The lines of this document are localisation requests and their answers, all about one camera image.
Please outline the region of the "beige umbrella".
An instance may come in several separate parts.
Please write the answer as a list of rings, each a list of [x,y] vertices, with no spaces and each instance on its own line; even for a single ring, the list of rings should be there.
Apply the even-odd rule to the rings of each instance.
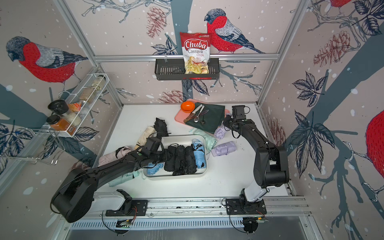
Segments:
[[[150,135],[154,134],[156,132],[154,127],[148,126],[146,130],[141,134],[139,137],[134,149],[138,149],[139,147],[142,147],[147,142],[147,139],[150,137]]]

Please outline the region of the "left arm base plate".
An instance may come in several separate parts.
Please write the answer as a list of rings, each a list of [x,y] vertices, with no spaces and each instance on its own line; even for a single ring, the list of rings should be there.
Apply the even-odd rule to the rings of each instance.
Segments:
[[[126,200],[118,210],[107,210],[107,217],[145,216],[148,200]]]

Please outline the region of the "black umbrella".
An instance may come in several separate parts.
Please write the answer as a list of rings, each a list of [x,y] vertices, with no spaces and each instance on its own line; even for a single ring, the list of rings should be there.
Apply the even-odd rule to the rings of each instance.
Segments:
[[[185,148],[184,170],[188,175],[192,175],[197,171],[194,149],[191,146]]]
[[[184,161],[185,161],[185,147],[177,146],[175,170],[173,172],[173,176],[181,176],[185,174]]]
[[[165,120],[156,118],[154,128],[156,131],[156,137],[157,138],[161,139],[162,137],[168,137],[169,136],[168,127],[167,127]]]
[[[167,172],[173,172],[175,170],[177,146],[177,144],[171,144],[167,149],[165,149],[164,170]]]

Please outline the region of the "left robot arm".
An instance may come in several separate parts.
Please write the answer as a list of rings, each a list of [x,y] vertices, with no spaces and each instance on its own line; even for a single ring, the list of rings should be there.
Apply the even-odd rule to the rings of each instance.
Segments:
[[[133,198],[124,190],[116,193],[97,193],[97,190],[125,174],[163,163],[169,156],[161,139],[151,137],[144,146],[101,167],[70,171],[53,195],[50,207],[67,222],[74,223],[88,213],[105,211],[118,216],[136,215]]]

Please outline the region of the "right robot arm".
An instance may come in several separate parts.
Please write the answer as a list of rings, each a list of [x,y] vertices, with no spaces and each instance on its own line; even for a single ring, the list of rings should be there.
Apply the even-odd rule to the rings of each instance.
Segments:
[[[240,194],[244,205],[262,201],[271,189],[285,185],[290,180],[287,150],[268,140],[254,121],[247,119],[245,108],[244,105],[233,106],[232,115],[224,119],[224,126],[245,138],[256,153],[254,180]]]

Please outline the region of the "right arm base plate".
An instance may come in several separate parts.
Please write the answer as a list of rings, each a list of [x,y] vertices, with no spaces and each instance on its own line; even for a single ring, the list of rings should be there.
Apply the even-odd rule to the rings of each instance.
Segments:
[[[266,205],[264,200],[259,202],[241,203],[240,199],[225,199],[224,206],[228,215],[266,215]]]

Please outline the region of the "lilac umbrella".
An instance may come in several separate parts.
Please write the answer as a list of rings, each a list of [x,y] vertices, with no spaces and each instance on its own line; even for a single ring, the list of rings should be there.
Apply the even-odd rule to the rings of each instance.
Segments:
[[[212,155],[214,157],[224,156],[228,155],[230,153],[233,153],[237,150],[237,147],[233,141],[220,144],[212,149]]]
[[[229,129],[227,127],[225,127],[224,125],[220,125],[214,132],[214,136],[216,139],[218,140],[222,140],[225,135],[226,135],[226,132],[228,132]]]

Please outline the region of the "light blue umbrella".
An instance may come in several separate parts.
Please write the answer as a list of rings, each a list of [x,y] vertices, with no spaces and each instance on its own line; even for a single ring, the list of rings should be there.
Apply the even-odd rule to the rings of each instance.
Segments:
[[[204,169],[207,167],[206,153],[203,143],[198,139],[192,140],[192,148],[195,156],[195,162],[198,169]]]
[[[146,167],[147,174],[149,176],[155,175],[163,167],[164,167],[164,163],[157,163],[157,164],[150,163]]]

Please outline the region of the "pink umbrella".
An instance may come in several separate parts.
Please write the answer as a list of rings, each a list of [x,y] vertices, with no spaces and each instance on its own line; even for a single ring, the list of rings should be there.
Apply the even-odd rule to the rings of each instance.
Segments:
[[[99,167],[123,158],[130,151],[131,151],[130,147],[124,146],[124,147],[118,148],[112,153],[109,153],[100,157]]]

